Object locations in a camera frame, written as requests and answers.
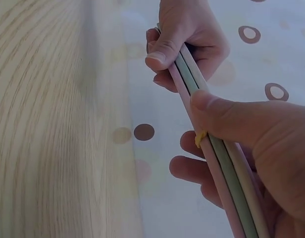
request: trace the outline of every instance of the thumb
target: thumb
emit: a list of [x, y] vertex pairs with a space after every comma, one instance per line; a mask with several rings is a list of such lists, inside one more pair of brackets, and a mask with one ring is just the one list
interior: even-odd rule
[[300, 106], [280, 101], [240, 103], [199, 90], [191, 97], [191, 110], [200, 127], [210, 134], [254, 148], [274, 128], [299, 114]]
[[177, 58], [181, 46], [188, 38], [188, 31], [178, 27], [163, 29], [159, 39], [146, 57], [146, 64], [152, 70], [160, 71], [169, 68]]

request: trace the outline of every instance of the knuckle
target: knuckle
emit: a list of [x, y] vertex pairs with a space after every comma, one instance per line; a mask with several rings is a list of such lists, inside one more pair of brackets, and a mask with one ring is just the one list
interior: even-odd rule
[[163, 41], [161, 47], [165, 48], [166, 50], [170, 50], [172, 52], [177, 51], [177, 46], [172, 40]]

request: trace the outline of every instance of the fingernail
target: fingernail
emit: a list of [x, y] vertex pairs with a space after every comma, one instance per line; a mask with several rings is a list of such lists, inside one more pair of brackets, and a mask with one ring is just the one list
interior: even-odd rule
[[156, 41], [151, 41], [148, 43], [148, 51], [150, 52], [153, 49], [153, 46], [156, 44]]
[[198, 90], [191, 96], [191, 104], [200, 111], [205, 111], [218, 97], [207, 93], [204, 90]]
[[148, 37], [151, 35], [151, 32], [148, 30], [146, 31], [146, 40], [148, 39]]
[[163, 53], [158, 52], [158, 51], [149, 53], [149, 54], [147, 55], [147, 57], [148, 57], [148, 58], [151, 58], [151, 59], [158, 60], [158, 61], [160, 61], [161, 63], [165, 62], [165, 60], [166, 60], [166, 56], [165, 56]]
[[154, 82], [155, 84], [159, 85], [159, 86], [162, 86], [161, 82], [158, 81], [158, 80], [154, 80], [153, 82]]

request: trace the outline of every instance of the brown circle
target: brown circle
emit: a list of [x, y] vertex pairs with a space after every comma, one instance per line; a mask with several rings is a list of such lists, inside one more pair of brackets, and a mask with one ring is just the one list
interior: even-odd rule
[[[255, 37], [254, 38], [248, 38], [244, 31], [245, 29], [251, 29], [255, 32]], [[257, 43], [260, 38], [261, 38], [261, 34], [260, 32], [254, 28], [254, 27], [251, 27], [251, 26], [241, 26], [240, 28], [238, 28], [238, 34], [240, 35], [241, 39], [245, 42], [245, 43], [248, 43], [248, 44], [255, 44]]]
[[[277, 88], [281, 89], [281, 91], [283, 92], [283, 96], [281, 98], [275, 98], [271, 94], [271, 87], [277, 87]], [[286, 102], [289, 99], [288, 91], [284, 87], [282, 87], [281, 85], [279, 85], [277, 83], [267, 83], [266, 86], [265, 86], [265, 94], [266, 94], [266, 97], [271, 101], [284, 101], [284, 102]]]
[[130, 43], [127, 46], [127, 56], [130, 59], [138, 59], [146, 55], [145, 47], [141, 43]]
[[112, 140], [115, 144], [125, 144], [132, 137], [132, 132], [126, 127], [120, 127], [113, 132]]
[[150, 140], [154, 135], [154, 128], [149, 124], [140, 124], [134, 130], [134, 136], [141, 141]]

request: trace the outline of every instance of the brown ring pattern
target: brown ring pattern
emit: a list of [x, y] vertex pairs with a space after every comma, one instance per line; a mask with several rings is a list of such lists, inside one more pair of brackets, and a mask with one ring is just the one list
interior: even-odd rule
[[[277, 88], [281, 89], [281, 91], [283, 92], [283, 96], [281, 98], [275, 98], [271, 93], [271, 87], [277, 87]], [[277, 83], [267, 83], [266, 86], [265, 86], [265, 94], [266, 94], [266, 97], [271, 101], [284, 101], [284, 102], [286, 102], [289, 99], [288, 91], [284, 87], [282, 87], [281, 85], [279, 85]]]
[[[244, 33], [245, 29], [253, 30], [255, 32], [255, 37], [248, 38]], [[261, 33], [256, 28], [251, 27], [251, 26], [241, 26], [240, 28], [238, 28], [238, 34], [240, 35], [241, 39], [247, 44], [255, 44], [261, 38]]]

